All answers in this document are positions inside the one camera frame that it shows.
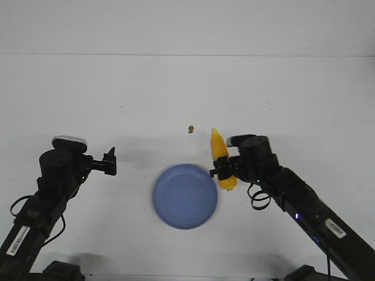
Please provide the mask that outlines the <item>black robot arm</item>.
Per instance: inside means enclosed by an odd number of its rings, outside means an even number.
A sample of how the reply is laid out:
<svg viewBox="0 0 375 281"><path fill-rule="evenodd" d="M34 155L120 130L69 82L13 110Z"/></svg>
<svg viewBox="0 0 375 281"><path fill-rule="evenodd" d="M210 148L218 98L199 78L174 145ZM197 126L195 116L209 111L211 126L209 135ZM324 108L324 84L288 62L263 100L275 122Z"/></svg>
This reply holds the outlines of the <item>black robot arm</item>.
<svg viewBox="0 0 375 281"><path fill-rule="evenodd" d="M210 147L219 186L227 191L238 180L274 200L288 213L349 280L374 280L374 249L336 215L292 170L279 164L266 136L237 135L224 140L212 129Z"/></svg>
<svg viewBox="0 0 375 281"><path fill-rule="evenodd" d="M92 170L114 176L115 149L102 160L68 149L52 149L39 158L41 176L37 192L27 197L1 246L1 280L25 280L40 250L52 242L50 234L63 218L67 202L77 193Z"/></svg>

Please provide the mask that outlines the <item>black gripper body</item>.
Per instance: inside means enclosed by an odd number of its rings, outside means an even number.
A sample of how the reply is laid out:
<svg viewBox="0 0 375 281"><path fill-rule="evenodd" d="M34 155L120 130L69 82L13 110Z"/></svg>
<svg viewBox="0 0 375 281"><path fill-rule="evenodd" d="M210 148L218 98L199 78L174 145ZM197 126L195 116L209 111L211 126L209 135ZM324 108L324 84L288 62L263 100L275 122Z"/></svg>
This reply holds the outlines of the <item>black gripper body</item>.
<svg viewBox="0 0 375 281"><path fill-rule="evenodd" d="M217 175L218 180L226 180L238 174L241 166L240 156L222 156L213 161L214 169L210 170L210 177Z"/></svg>
<svg viewBox="0 0 375 281"><path fill-rule="evenodd" d="M117 174L117 158L115 163L108 163L103 160L94 160L92 156L85 156L86 168L84 175L88 176L92 170L104 172L104 174L115 176Z"/></svg>

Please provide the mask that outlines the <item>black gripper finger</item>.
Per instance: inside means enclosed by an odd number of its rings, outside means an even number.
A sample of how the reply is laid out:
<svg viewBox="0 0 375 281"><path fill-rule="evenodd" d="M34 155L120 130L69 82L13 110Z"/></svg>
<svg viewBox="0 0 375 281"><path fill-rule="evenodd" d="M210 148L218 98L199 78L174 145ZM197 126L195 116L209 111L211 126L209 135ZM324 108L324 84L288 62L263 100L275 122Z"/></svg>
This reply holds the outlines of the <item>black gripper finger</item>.
<svg viewBox="0 0 375 281"><path fill-rule="evenodd" d="M112 147L108 153L104 154L103 161L108 162L108 163L116 162L115 147Z"/></svg>

